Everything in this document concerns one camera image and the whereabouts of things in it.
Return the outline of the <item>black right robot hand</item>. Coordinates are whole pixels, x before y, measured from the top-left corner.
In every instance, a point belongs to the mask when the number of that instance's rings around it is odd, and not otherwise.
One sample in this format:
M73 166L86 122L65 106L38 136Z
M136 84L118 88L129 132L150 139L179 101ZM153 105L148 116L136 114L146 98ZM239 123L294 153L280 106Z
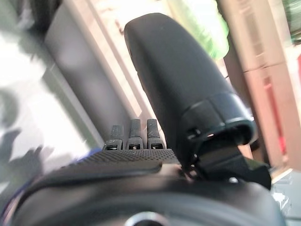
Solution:
M42 176L10 226L284 226L267 165L244 157L253 121L194 38L170 17L128 22L125 42L156 115L101 152Z

